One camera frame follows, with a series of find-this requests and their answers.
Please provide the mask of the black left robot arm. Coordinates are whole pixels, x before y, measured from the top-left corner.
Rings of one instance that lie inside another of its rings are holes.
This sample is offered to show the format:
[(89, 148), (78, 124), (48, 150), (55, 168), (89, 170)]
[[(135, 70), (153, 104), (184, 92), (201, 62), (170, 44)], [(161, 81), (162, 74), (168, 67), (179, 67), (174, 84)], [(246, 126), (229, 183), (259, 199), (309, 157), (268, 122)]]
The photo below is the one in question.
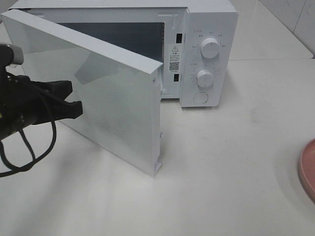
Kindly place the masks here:
[(36, 82), (0, 68), (0, 139), (30, 125), (76, 119), (83, 114), (81, 101), (67, 102), (70, 81)]

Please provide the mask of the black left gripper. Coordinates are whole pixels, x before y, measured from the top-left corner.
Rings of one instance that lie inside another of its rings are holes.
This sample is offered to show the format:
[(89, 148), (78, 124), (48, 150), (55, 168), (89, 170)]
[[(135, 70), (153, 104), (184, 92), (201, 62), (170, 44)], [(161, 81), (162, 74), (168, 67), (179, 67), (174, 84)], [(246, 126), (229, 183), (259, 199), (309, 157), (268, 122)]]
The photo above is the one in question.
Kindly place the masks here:
[[(76, 119), (83, 114), (82, 102), (64, 101), (72, 92), (71, 81), (35, 82), (5, 69), (0, 73), (0, 126), (24, 128), (50, 120)], [(59, 100), (47, 101), (46, 94)]]

